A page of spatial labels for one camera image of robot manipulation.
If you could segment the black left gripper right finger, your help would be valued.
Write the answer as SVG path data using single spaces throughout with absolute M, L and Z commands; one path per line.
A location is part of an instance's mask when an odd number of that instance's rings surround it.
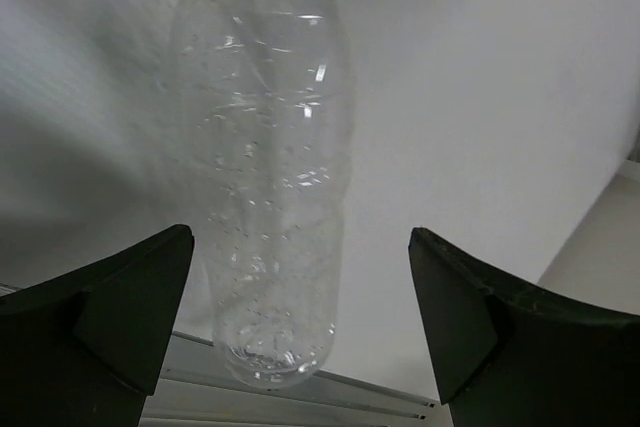
M 426 228 L 409 259 L 440 401 L 457 426 L 635 426 L 639 319 L 480 261 Z

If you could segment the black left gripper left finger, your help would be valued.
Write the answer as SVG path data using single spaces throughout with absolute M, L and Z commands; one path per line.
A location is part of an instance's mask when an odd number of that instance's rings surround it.
M 135 426 L 155 392 L 194 236 L 174 225 L 1 298 L 4 426 Z

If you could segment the clear unlabelled plastic bottle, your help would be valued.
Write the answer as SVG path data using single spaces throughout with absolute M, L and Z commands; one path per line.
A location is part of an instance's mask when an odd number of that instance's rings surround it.
M 299 384 L 334 344 L 353 77 L 336 0 L 179 0 L 165 78 L 221 362 Z

